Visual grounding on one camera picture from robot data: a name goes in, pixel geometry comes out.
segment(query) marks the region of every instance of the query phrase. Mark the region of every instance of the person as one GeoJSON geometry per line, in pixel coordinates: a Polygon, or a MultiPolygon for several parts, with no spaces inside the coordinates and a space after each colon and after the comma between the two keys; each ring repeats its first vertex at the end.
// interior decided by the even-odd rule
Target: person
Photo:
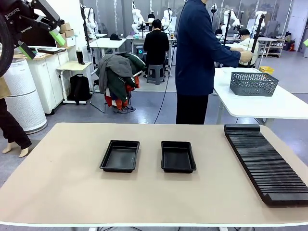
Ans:
{"type": "MultiPolygon", "coordinates": [[[[254,45],[255,40],[250,37],[250,32],[247,29],[243,29],[240,31],[240,39],[241,42],[239,43],[240,45],[243,45],[245,47],[251,48],[254,45]]],[[[251,65],[249,67],[253,67],[256,63],[256,60],[258,58],[258,51],[259,51],[259,42],[256,44],[256,48],[254,50],[254,56],[252,57],[251,60],[251,65]]],[[[248,63],[240,62],[239,67],[248,67],[248,63]]]]}
{"type": "Polygon", "coordinates": [[[177,124],[204,124],[209,94],[214,89],[214,62],[237,67],[252,53],[221,45],[212,30],[207,0],[187,0],[177,33],[177,124]]]}
{"type": "Polygon", "coordinates": [[[12,149],[13,142],[16,142],[21,147],[19,157],[28,155],[31,141],[19,125],[16,119],[8,112],[5,102],[5,97],[10,96],[10,90],[5,83],[4,77],[0,77],[0,129],[3,131],[3,136],[8,140],[7,147],[2,151],[6,154],[12,149]]]}
{"type": "Polygon", "coordinates": [[[147,67],[151,65],[166,65],[166,52],[169,51],[169,40],[167,34],[161,31],[162,22],[155,19],[152,22],[153,31],[146,35],[143,49],[147,52],[143,59],[147,67]]]}
{"type": "Polygon", "coordinates": [[[220,23],[219,24],[219,29],[217,29],[216,31],[215,31],[215,35],[222,35],[222,29],[221,29],[221,26],[223,25],[223,23],[220,23]]]}

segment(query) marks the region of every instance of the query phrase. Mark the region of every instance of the cup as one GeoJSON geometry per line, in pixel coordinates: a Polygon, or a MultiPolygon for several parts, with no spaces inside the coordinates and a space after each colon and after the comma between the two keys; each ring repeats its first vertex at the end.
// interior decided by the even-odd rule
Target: cup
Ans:
{"type": "Polygon", "coordinates": [[[79,63],[79,64],[82,64],[82,63],[83,63],[83,54],[82,54],[82,51],[76,51],[76,55],[77,55],[78,63],[79,63]]]}

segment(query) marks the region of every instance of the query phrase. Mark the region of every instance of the cardboard box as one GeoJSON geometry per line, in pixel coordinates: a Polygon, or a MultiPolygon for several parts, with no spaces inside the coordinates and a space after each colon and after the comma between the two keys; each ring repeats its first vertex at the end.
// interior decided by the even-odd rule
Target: cardboard box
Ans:
{"type": "Polygon", "coordinates": [[[63,25],[61,25],[61,27],[60,27],[60,31],[62,32],[62,31],[67,31],[67,30],[71,30],[72,28],[71,28],[71,26],[70,26],[70,24],[69,23],[65,23],[65,24],[63,24],[63,25]]]}
{"type": "Polygon", "coordinates": [[[64,33],[65,33],[66,37],[73,37],[74,36],[74,30],[67,30],[67,31],[64,31],[64,33]]]}
{"type": "Polygon", "coordinates": [[[69,37],[69,38],[67,38],[66,36],[65,36],[65,33],[62,33],[62,34],[60,34],[61,36],[62,36],[62,38],[64,38],[64,40],[65,40],[65,44],[64,44],[64,46],[60,46],[58,43],[57,43],[57,47],[59,47],[59,48],[67,48],[67,47],[72,47],[72,46],[75,46],[76,45],[76,38],[75,37],[69,37]]]}
{"type": "Polygon", "coordinates": [[[65,47],[67,47],[67,41],[66,41],[65,33],[61,33],[60,35],[62,36],[62,38],[64,38],[65,44],[64,44],[64,46],[61,47],[61,46],[57,43],[57,47],[59,47],[59,48],[65,48],[65,47]]]}

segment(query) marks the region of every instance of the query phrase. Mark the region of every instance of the monitor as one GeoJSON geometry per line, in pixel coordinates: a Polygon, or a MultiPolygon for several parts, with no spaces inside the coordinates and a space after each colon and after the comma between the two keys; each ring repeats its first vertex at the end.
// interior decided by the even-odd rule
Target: monitor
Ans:
{"type": "Polygon", "coordinates": [[[57,47],[56,41],[49,31],[39,27],[31,28],[22,33],[22,42],[26,43],[27,46],[57,47]]]}

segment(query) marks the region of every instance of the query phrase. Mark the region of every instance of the yellow bin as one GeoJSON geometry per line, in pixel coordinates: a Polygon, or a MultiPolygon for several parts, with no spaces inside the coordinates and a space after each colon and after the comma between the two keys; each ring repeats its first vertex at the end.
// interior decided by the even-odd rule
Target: yellow bin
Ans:
{"type": "Polygon", "coordinates": [[[273,68],[269,67],[269,66],[261,66],[259,68],[259,71],[272,75],[272,74],[274,74],[275,70],[273,68]]]}

